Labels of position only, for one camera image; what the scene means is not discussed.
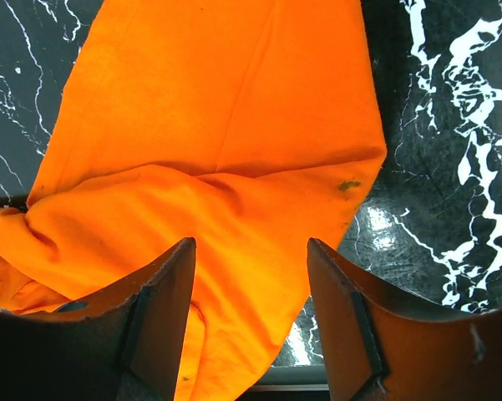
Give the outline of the orange t shirt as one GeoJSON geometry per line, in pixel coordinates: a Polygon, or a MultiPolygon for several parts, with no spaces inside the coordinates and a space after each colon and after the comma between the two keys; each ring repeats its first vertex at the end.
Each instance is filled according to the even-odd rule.
{"type": "Polygon", "coordinates": [[[106,1],[28,209],[0,208],[0,308],[50,312],[197,241],[179,400],[234,400],[386,156],[358,1],[106,1]]]}

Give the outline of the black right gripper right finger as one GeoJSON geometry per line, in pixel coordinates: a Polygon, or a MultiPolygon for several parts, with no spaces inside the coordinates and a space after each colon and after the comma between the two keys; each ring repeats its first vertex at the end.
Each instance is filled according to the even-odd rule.
{"type": "Polygon", "coordinates": [[[502,400],[502,308],[415,296],[318,239],[307,270],[334,400],[502,400]]]}

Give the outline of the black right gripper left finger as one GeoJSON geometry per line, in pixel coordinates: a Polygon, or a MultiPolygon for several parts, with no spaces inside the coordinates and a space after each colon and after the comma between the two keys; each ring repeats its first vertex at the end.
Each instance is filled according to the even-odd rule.
{"type": "Polygon", "coordinates": [[[0,400],[171,400],[195,249],[195,240],[185,238],[55,312],[0,310],[0,400]]]}

